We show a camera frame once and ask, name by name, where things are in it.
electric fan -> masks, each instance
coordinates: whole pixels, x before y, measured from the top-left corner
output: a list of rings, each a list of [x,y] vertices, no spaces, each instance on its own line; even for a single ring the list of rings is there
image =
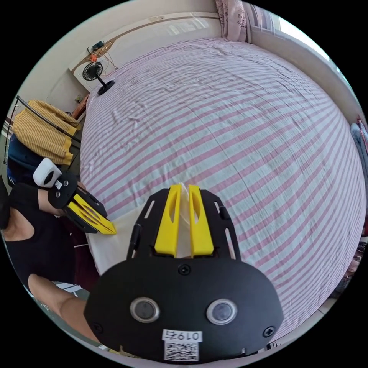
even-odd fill
[[[98,79],[99,82],[102,84],[102,87],[97,92],[99,96],[101,96],[106,91],[108,91],[115,83],[113,80],[105,83],[100,78],[102,70],[103,70],[102,64],[98,61],[94,61],[94,62],[89,63],[83,70],[83,78],[86,81],[93,81],[95,79]]]

pink curtain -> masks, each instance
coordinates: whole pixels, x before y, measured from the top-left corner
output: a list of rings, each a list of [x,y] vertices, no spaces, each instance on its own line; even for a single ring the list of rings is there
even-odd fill
[[[229,41],[246,41],[246,17],[241,0],[216,0],[222,37]]]

yellow towel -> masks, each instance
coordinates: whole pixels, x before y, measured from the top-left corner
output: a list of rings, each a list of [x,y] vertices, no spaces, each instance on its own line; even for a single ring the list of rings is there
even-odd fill
[[[28,105],[70,135],[74,135],[81,128],[77,120],[46,102],[32,100]],[[69,152],[71,139],[28,108],[15,116],[13,132],[17,139],[31,151],[49,158],[56,165],[70,165],[73,157]]]

bed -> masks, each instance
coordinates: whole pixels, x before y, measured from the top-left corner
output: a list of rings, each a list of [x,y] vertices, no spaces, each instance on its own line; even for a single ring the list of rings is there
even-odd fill
[[[284,59],[223,38],[184,41],[117,69],[87,102],[81,180],[112,220],[163,187],[221,197],[241,256],[274,284],[285,320],[303,323],[341,280],[365,218],[349,124]]]

window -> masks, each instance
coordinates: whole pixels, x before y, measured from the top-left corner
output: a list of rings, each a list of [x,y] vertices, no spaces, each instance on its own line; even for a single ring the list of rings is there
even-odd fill
[[[341,70],[323,51],[323,49],[320,46],[318,46],[317,43],[314,42],[309,36],[307,36],[304,32],[302,32],[300,29],[298,29],[285,19],[269,12],[268,10],[262,9],[256,5],[252,5],[245,2],[243,4],[244,9],[249,16],[249,23],[251,29],[255,28],[261,31],[272,32],[275,36],[279,36],[282,38],[287,38],[288,36],[291,36],[292,38],[298,40],[300,43],[308,46],[314,52],[320,55],[323,59],[325,59],[328,62],[331,69],[335,70],[344,79],[350,91],[355,96],[352,87],[350,86],[345,76],[341,73]]]

